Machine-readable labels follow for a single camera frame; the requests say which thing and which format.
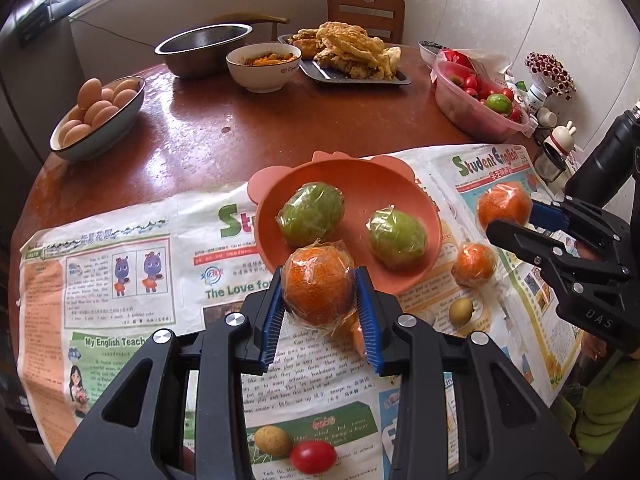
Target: cartoon girl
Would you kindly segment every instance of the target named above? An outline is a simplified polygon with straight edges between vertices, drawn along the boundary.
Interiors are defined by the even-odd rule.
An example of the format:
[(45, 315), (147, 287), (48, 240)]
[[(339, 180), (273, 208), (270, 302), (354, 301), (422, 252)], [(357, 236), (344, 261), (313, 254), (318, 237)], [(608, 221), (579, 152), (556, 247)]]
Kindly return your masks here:
[(80, 368), (76, 365), (71, 367), (71, 373), (69, 374), (69, 395), (76, 408), (76, 416), (84, 418), (89, 410), (87, 406), (89, 396), (86, 394), (84, 386), (82, 386), (82, 375)]

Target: white bowl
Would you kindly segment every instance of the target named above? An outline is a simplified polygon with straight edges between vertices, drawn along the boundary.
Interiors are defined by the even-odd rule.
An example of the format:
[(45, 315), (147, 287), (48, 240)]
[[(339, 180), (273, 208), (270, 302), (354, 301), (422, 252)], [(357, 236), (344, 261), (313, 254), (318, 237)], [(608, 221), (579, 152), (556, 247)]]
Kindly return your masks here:
[[(293, 54), (290, 61), (270, 66), (245, 65), (249, 59), (274, 54)], [(302, 52), (296, 46), (283, 43), (256, 43), (241, 46), (226, 55), (226, 65), (231, 77), (249, 92), (267, 94), (280, 90), (288, 83), (298, 70)]]
[(100, 128), (95, 129), (86, 137), (74, 142), (72, 145), (63, 148), (60, 144), (60, 129), (69, 120), (71, 111), (65, 114), (62, 120), (53, 130), (49, 139), (51, 151), (57, 156), (76, 162), (77, 160), (88, 160), (94, 156), (106, 152), (111, 146), (118, 142), (122, 137), (127, 135), (136, 121), (136, 116), (142, 108), (142, 102), (145, 99), (145, 79), (139, 75), (130, 75), (116, 81), (110, 82), (104, 88), (112, 90), (122, 83), (125, 79), (136, 79), (138, 84), (138, 93), (136, 96), (124, 105), (114, 116), (106, 121)]

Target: plastic-wrapped green fruit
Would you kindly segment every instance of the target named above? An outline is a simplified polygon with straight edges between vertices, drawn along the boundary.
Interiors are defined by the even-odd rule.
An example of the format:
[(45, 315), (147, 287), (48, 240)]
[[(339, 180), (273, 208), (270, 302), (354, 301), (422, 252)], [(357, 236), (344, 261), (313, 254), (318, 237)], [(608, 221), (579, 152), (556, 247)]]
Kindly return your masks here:
[(389, 269), (410, 266), (424, 256), (427, 233), (414, 217), (387, 207), (367, 223), (371, 250)]
[(318, 238), (324, 242), (343, 216), (342, 192), (324, 182), (310, 182), (287, 200), (276, 222), (287, 244), (298, 248)]

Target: metal bowl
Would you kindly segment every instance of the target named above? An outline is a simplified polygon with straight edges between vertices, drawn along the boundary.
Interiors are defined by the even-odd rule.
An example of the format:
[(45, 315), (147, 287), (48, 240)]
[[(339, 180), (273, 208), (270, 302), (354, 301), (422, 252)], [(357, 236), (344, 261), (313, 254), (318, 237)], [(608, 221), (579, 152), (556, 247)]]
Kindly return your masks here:
[(241, 23), (223, 23), (194, 28), (164, 40), (156, 54), (167, 68), (182, 78), (204, 77), (226, 70), (226, 55), (246, 43), (253, 30)]

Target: round table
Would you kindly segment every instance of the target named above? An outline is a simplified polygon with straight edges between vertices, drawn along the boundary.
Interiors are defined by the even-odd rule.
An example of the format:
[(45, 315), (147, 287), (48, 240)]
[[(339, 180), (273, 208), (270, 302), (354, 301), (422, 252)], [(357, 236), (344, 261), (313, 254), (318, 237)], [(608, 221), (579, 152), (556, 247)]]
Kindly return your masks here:
[[(441, 113), (430, 69), (403, 46), (407, 86), (322, 84), (302, 71), (282, 90), (252, 94), (228, 73), (181, 80), (165, 65), (140, 73), (146, 95), (132, 131), (94, 160), (49, 155), (14, 231), (9, 317), (18, 354), (20, 247), (40, 229), (204, 185), (244, 182), (265, 166), (296, 166), (313, 152), (351, 156), (474, 142)], [(515, 136), (530, 155), (534, 143)]]

